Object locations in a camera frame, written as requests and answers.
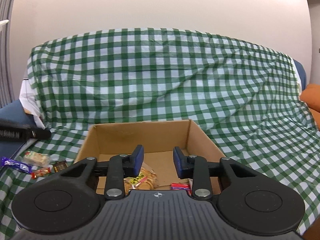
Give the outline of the red snack packet in box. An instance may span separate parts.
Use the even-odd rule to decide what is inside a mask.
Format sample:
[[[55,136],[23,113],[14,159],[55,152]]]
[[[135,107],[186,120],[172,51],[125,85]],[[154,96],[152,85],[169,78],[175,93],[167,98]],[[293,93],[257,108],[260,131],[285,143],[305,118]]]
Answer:
[[[187,179],[185,182],[182,183],[171,183],[170,189],[171,190],[184,190],[191,196],[192,192],[192,186],[193,186],[193,180]]]

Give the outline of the small red candy packet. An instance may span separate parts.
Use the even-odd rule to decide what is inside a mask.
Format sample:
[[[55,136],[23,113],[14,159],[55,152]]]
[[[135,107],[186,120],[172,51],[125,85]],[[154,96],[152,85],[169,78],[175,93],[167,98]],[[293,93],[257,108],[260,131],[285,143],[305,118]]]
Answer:
[[[31,173],[31,178],[32,179],[37,179],[39,177],[46,176],[46,175],[48,175],[50,173],[51,173],[50,167],[43,167],[43,168],[41,168],[39,170],[36,170],[36,171],[32,172]]]

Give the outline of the purple snack bar wrapper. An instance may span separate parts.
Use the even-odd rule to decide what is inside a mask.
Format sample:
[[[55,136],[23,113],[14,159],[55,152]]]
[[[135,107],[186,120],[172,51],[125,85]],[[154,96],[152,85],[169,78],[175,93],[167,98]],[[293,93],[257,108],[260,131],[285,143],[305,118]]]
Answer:
[[[16,161],[14,159],[10,159],[7,157],[1,157],[1,167],[13,168],[15,170],[18,170],[20,172],[24,172],[27,174],[32,173],[32,168],[29,164],[25,164],[23,162]]]

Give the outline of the rice cracker pack green label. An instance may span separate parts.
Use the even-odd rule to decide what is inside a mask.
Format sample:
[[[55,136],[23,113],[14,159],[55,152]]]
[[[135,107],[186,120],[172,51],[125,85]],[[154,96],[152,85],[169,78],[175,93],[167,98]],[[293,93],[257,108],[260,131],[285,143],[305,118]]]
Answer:
[[[27,151],[23,156],[23,162],[38,167],[47,167],[50,163],[50,156],[48,154]]]

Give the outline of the orange cushion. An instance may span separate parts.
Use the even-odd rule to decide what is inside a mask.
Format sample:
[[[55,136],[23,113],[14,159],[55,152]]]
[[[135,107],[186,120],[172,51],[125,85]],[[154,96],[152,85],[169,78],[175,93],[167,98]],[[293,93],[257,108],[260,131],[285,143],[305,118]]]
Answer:
[[[300,99],[304,101],[311,111],[311,114],[319,128],[320,125],[320,85],[309,84],[300,95]]]

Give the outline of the dark brown chocolate bar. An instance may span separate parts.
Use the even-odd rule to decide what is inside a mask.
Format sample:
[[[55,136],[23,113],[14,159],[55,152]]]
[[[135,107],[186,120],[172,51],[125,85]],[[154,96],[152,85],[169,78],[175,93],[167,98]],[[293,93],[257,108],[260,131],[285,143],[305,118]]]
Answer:
[[[68,167],[67,162],[65,160],[63,161],[56,161],[53,164],[53,170],[55,173],[60,172]]]

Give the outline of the clear bag of cookies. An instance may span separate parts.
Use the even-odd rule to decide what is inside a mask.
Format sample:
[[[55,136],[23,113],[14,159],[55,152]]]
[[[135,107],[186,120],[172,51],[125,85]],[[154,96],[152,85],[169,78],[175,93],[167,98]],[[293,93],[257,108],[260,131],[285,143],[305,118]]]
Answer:
[[[125,194],[131,190],[154,190],[159,186],[157,174],[154,170],[143,163],[137,177],[127,177],[124,179]]]

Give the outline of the green checkered cloth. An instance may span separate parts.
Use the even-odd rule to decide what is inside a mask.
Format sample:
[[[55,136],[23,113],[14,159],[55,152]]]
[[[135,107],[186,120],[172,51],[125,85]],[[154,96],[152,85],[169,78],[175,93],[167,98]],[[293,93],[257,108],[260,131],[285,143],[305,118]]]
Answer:
[[[228,157],[296,190],[319,217],[319,129],[290,56],[216,34],[111,29],[31,51],[24,101],[52,132],[32,151],[72,163],[95,124],[194,120]]]

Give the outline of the cardboard box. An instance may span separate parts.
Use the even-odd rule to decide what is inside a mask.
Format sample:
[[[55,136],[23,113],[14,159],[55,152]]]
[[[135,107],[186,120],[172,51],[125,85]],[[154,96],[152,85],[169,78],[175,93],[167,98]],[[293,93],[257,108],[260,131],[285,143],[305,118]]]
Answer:
[[[131,154],[137,145],[143,145],[144,163],[157,175],[160,190],[169,190],[172,183],[187,183],[177,176],[174,147],[209,162],[217,163],[224,156],[193,120],[179,120],[93,125],[75,160],[95,157],[108,161],[118,154]]]

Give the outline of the grey curtain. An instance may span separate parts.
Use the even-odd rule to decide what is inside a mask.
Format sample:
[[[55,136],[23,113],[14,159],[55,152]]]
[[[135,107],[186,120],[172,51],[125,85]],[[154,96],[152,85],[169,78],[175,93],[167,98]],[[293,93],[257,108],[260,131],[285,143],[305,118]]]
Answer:
[[[1,0],[1,21],[10,21],[14,0]],[[14,101],[9,59],[10,22],[1,26],[1,108]]]

